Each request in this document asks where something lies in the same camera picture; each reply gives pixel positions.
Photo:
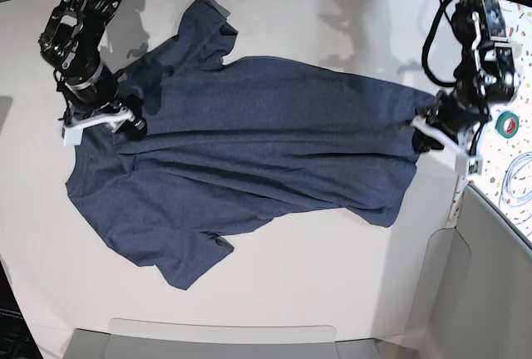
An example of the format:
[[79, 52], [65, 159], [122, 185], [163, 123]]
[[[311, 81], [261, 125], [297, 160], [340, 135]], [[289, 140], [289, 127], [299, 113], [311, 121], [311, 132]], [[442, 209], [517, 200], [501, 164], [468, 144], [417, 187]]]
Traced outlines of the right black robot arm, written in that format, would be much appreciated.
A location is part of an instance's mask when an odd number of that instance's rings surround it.
[[99, 44], [122, 0], [61, 0], [38, 39], [44, 61], [65, 102], [65, 145], [79, 145], [84, 130], [106, 125], [133, 141], [147, 134], [139, 99], [118, 94], [119, 77], [101, 59]]

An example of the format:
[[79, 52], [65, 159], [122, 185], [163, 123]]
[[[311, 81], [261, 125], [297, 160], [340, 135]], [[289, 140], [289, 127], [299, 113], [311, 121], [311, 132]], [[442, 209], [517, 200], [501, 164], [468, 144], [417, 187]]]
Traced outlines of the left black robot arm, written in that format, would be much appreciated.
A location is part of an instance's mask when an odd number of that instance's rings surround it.
[[[451, 3], [456, 6], [448, 22], [461, 45], [461, 62], [453, 81], [442, 81], [429, 67], [429, 54]], [[421, 65], [440, 91], [435, 103], [416, 112], [421, 125], [412, 137], [414, 151], [455, 145], [468, 156], [476, 155], [480, 134], [491, 120], [490, 108], [511, 103], [520, 85], [500, 0], [440, 0], [423, 44]]]

